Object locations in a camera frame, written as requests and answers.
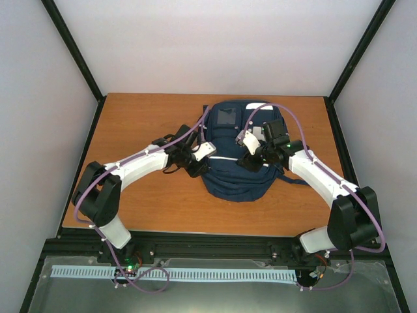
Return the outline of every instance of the white backdrop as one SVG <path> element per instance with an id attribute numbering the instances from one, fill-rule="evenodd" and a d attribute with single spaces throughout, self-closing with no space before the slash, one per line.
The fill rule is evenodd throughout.
<path id="1" fill-rule="evenodd" d="M 417 2 L 397 1 L 336 102 L 362 186 L 378 196 L 382 226 L 417 312 Z"/>
<path id="2" fill-rule="evenodd" d="M 330 94 L 381 0 L 56 0 L 104 93 Z"/>
<path id="3" fill-rule="evenodd" d="M 96 101 L 40 1 L 0 1 L 0 312 L 55 237 Z"/>

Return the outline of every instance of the white wall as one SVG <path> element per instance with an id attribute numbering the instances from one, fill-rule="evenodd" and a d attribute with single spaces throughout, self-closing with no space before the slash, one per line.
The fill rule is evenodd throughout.
<path id="1" fill-rule="evenodd" d="M 0 1 L 1 312 L 55 237 L 95 100 L 40 1 Z"/>
<path id="2" fill-rule="evenodd" d="M 377 192 L 382 225 L 417 312 L 417 2 L 397 1 L 336 110 L 361 185 Z"/>
<path id="3" fill-rule="evenodd" d="M 103 92 L 330 94 L 381 0 L 56 0 Z"/>

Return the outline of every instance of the white ruler strip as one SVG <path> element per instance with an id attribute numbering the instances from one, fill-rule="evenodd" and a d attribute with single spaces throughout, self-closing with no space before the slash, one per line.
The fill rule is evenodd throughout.
<path id="1" fill-rule="evenodd" d="M 136 275 L 129 276 L 135 278 L 149 268 L 141 267 Z M 173 282 L 296 282 L 292 269 L 165 269 L 169 273 L 169 280 Z M 114 279 L 116 273 L 117 268 L 109 266 L 52 265 L 51 277 Z M 166 276 L 164 272 L 155 270 L 140 279 L 165 281 Z"/>

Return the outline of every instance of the black metal frame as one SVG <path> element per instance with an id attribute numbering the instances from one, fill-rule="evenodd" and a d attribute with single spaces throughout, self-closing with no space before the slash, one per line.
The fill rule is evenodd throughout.
<path id="1" fill-rule="evenodd" d="M 48 14 L 53 20 L 58 32 L 62 36 L 69 52 L 74 58 L 77 66 L 83 74 L 85 81 L 91 89 L 94 97 L 97 99 L 97 110 L 91 129 L 87 136 L 78 169 L 72 184 L 70 195 L 66 202 L 66 209 L 70 203 L 71 194 L 74 191 L 78 176 L 81 172 L 85 156 L 90 146 L 97 122 L 100 118 L 101 111 L 106 101 L 100 89 L 98 88 L 93 75 L 81 55 L 68 27 L 66 26 L 59 10 L 53 0 L 41 0 Z M 328 118 L 336 148 L 338 150 L 339 159 L 343 174 L 346 179 L 358 183 L 351 158 L 340 128 L 339 120 L 334 108 L 334 103 L 341 93 L 347 80 L 351 76 L 354 68 L 358 64 L 360 58 L 365 53 L 372 38 L 377 33 L 378 28 L 385 19 L 395 0 L 382 0 L 378 10 L 369 23 L 364 35 L 353 52 L 349 62 L 343 70 L 339 80 L 337 81 L 333 91 L 329 97 L 324 97 L 324 103 L 328 112 Z M 38 264 L 33 274 L 33 279 L 27 290 L 26 297 L 22 304 L 20 312 L 27 312 L 31 303 L 31 299 L 36 289 L 42 266 L 46 256 L 94 256 L 102 249 L 103 243 L 94 232 L 94 230 L 68 229 L 62 228 L 62 221 L 59 226 L 57 237 L 47 239 L 40 255 Z M 153 233 L 143 231 L 131 231 L 135 241 L 141 243 L 141 253 L 147 261 L 153 258 L 242 258 L 253 260 L 265 260 L 274 265 L 287 265 L 290 268 L 304 268 L 304 265 L 296 264 L 288 260 L 286 257 L 291 246 L 291 239 L 284 237 L 248 237 L 248 236 L 232 236 L 232 235 L 194 235 L 179 233 Z M 273 253 L 277 252 L 278 257 L 274 257 Z M 333 252 L 332 255 L 338 260 L 349 260 L 350 254 L 346 252 Z M 394 287 L 397 300 L 402 312 L 410 312 L 401 284 L 399 283 L 394 264 L 392 262 L 388 248 L 381 254 L 370 254 L 369 252 L 356 251 L 355 259 L 357 260 L 375 260 L 384 261 L 388 274 L 390 275 L 392 285 Z"/>

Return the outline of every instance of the brown tabletop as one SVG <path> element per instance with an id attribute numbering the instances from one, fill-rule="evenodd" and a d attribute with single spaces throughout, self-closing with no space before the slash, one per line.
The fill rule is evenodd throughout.
<path id="1" fill-rule="evenodd" d="M 156 138 L 175 133 L 181 124 L 192 126 L 204 104 L 239 98 L 288 106 L 299 118 L 314 153 L 342 175 L 321 97 L 110 93 L 83 168 L 94 160 L 101 164 L 120 160 Z M 281 112 L 291 139 L 300 139 L 291 116 Z M 73 212 L 70 205 L 63 227 L 85 227 L 74 220 Z M 172 175 L 153 172 L 136 181 L 123 191 L 119 206 L 119 216 L 129 230 L 234 235 L 294 236 L 327 225 L 329 213 L 325 202 L 308 186 L 277 179 L 261 199 L 235 203 L 215 198 L 201 178 L 192 179 L 184 170 Z"/>

